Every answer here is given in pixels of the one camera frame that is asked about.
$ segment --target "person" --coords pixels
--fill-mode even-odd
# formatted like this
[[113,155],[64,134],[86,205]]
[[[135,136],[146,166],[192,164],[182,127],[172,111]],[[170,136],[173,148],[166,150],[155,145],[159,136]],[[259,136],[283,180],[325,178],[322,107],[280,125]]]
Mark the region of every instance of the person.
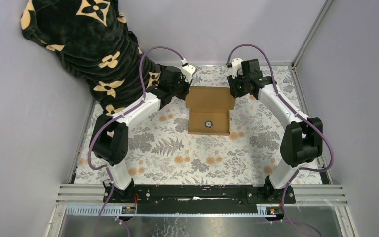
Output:
[[[143,53],[118,0],[28,0],[20,22],[26,39],[53,51],[66,71],[86,81],[107,115],[142,95]],[[164,68],[144,59],[146,88],[158,83]]]

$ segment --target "white cable clip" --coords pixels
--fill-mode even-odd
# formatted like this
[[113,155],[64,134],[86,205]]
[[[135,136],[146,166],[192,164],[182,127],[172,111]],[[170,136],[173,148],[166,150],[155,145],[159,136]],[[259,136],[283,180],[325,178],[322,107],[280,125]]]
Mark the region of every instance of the white cable clip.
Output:
[[113,118],[118,117],[117,120],[124,118],[124,110],[123,110],[123,111],[120,111],[119,113],[120,113],[119,115],[117,115],[117,116],[115,116],[115,117],[113,116]]
[[300,110],[297,110],[297,112],[294,114],[294,117],[297,117],[299,115]]
[[185,58],[183,58],[182,60],[181,60],[181,65],[185,65],[186,63],[187,63],[187,60],[185,59]]

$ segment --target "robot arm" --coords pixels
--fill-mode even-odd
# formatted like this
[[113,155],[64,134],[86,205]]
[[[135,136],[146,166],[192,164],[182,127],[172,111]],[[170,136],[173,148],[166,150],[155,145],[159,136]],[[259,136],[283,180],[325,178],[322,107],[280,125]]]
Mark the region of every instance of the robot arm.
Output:
[[284,188],[298,168],[322,155],[322,138],[299,119],[297,114],[306,118],[320,131],[322,131],[322,121],[319,118],[310,118],[300,111],[284,94],[281,94],[277,86],[283,99],[296,109],[297,112],[293,113],[275,92],[271,76],[263,77],[257,59],[243,61],[235,58],[231,66],[232,75],[227,79],[232,96],[237,98],[246,94],[253,95],[271,110],[285,128],[280,146],[282,160],[277,169],[265,180],[265,186],[268,186],[273,193],[274,190]]
[[113,117],[102,114],[97,118],[92,139],[105,123],[112,118],[123,115],[101,133],[93,148],[96,157],[107,165],[113,176],[115,186],[119,190],[125,190],[132,183],[132,178],[128,174],[124,161],[128,151],[128,131],[170,103],[172,97],[176,96],[185,100],[196,71],[197,67],[188,64],[185,59],[182,60],[180,69],[166,67],[161,74],[159,83],[146,90],[144,100],[141,98],[135,101],[123,111],[114,114]]

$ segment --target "white wall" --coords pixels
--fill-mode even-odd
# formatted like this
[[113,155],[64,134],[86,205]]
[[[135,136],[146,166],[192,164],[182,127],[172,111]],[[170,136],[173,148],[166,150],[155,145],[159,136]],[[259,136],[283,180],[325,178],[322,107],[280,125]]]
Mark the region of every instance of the white wall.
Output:
[[21,35],[26,0],[0,0],[0,237],[40,237],[66,182],[91,96]]
[[[292,62],[324,0],[121,0],[120,11],[144,51],[168,46],[189,62],[225,63],[239,44],[252,43],[271,62]],[[159,63],[177,62],[172,53],[151,53]],[[235,56],[265,60],[254,49]]]
[[379,236],[379,1],[335,1],[298,72],[359,235]]

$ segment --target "floral tablecloth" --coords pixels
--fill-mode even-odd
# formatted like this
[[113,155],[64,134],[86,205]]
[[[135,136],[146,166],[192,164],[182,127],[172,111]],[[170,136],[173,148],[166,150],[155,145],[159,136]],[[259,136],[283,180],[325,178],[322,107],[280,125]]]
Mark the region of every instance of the floral tablecloth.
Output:
[[[261,67],[269,75],[269,67]],[[299,106],[288,66],[274,66],[278,85]],[[200,67],[194,86],[228,87],[231,69],[221,66]],[[96,118],[102,113],[98,104],[92,115],[82,152],[79,154],[76,184],[97,184],[108,179],[104,169],[93,171],[87,152]],[[236,100],[230,112],[230,136],[188,135],[189,109],[185,102],[172,103],[146,118],[129,132],[129,151],[125,162],[136,184],[263,184],[281,160],[279,144],[284,129],[276,117],[253,96]],[[101,165],[92,154],[92,163]],[[315,162],[309,167],[317,168]],[[318,173],[301,171],[296,184],[321,184]]]

